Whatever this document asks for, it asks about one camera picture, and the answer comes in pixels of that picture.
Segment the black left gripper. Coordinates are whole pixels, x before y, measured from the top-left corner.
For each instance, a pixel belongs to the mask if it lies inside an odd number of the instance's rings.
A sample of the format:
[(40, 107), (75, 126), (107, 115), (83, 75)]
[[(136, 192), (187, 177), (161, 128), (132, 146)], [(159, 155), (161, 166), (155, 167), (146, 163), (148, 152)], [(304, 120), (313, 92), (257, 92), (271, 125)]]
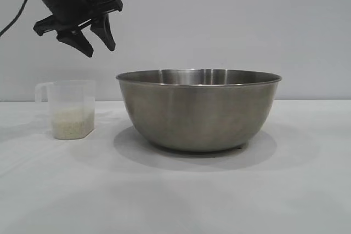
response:
[(82, 31), (80, 24), (93, 20), (90, 30), (106, 45), (115, 50), (108, 13), (121, 11), (121, 0), (41, 0), (52, 13), (51, 16), (35, 23), (33, 29), (39, 35), (57, 31), (57, 40), (67, 44), (91, 58), (94, 49)]

